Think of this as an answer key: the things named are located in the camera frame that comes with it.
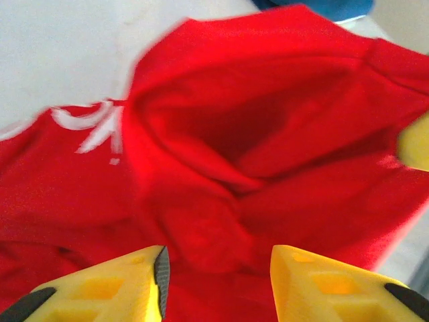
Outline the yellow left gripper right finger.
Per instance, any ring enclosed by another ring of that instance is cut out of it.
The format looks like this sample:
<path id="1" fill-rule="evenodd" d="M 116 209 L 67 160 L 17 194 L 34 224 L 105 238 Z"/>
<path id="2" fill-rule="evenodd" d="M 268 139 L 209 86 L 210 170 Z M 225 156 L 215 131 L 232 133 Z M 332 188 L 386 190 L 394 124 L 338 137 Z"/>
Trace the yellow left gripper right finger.
<path id="1" fill-rule="evenodd" d="M 278 322 L 429 322 L 429 300 L 392 278 L 292 246 L 274 246 Z"/>

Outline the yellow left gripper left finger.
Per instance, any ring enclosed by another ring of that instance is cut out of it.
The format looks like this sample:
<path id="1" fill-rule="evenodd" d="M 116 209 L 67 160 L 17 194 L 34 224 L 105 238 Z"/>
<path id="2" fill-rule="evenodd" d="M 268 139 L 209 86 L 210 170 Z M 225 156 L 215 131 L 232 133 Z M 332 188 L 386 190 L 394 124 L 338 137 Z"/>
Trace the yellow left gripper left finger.
<path id="1" fill-rule="evenodd" d="M 39 285 L 0 322 L 163 322 L 170 259 L 151 246 Z"/>

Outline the red t-shirt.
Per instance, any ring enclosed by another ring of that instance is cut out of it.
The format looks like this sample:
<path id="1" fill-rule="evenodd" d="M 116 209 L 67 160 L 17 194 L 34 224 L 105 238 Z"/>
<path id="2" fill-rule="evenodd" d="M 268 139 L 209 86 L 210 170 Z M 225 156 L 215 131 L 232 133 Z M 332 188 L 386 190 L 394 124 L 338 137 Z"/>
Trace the red t-shirt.
<path id="1" fill-rule="evenodd" d="M 399 157 L 429 56 L 303 5 L 187 19 L 126 99 L 0 132 L 0 313 L 61 276 L 161 245 L 166 322 L 275 322 L 290 245 L 372 270 L 429 202 Z"/>

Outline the folded blue t-shirt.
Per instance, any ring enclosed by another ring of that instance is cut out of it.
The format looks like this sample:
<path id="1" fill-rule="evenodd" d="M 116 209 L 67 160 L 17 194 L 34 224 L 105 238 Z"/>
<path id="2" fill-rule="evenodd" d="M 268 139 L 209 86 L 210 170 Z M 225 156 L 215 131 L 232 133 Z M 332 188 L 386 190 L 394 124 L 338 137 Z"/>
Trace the folded blue t-shirt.
<path id="1" fill-rule="evenodd" d="M 359 19 L 372 9 L 374 0 L 251 0 L 259 9 L 305 5 L 313 12 L 335 22 Z"/>

